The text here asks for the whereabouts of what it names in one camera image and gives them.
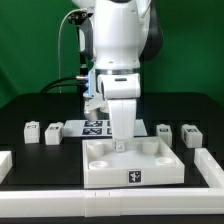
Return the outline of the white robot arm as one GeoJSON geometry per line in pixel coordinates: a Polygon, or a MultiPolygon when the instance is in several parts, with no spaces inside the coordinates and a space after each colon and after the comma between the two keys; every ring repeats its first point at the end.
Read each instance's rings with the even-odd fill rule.
{"type": "Polygon", "coordinates": [[[85,116],[109,114],[113,147],[122,152],[134,137],[141,94],[140,61],[160,51],[163,34],[155,0],[72,0],[83,13],[80,53],[93,62],[84,93],[85,116]]]}

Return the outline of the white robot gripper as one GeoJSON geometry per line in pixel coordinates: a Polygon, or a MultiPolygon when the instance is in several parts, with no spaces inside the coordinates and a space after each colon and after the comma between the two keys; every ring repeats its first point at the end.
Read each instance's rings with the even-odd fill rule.
{"type": "Polygon", "coordinates": [[[115,150],[124,151],[127,141],[124,134],[134,133],[137,99],[140,97],[139,74],[100,74],[97,81],[98,90],[108,103],[115,150]]]}

